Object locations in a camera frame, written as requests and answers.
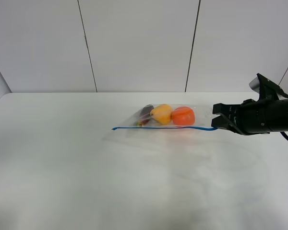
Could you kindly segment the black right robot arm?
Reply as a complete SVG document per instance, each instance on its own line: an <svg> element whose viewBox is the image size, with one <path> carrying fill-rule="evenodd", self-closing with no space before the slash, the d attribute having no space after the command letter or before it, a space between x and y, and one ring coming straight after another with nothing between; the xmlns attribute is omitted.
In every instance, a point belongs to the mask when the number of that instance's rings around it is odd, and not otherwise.
<svg viewBox="0 0 288 230"><path fill-rule="evenodd" d="M211 126L250 136L288 131L288 99L245 100L242 104L213 106Z"/></svg>

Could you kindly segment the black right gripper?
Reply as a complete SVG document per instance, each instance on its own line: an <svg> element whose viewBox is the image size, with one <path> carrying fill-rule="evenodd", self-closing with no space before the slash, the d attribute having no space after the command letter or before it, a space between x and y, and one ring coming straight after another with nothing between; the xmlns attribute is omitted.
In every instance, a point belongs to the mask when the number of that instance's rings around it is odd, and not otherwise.
<svg viewBox="0 0 288 230"><path fill-rule="evenodd" d="M213 105L211 127L250 136L282 132L282 101L248 99L242 104Z"/></svg>

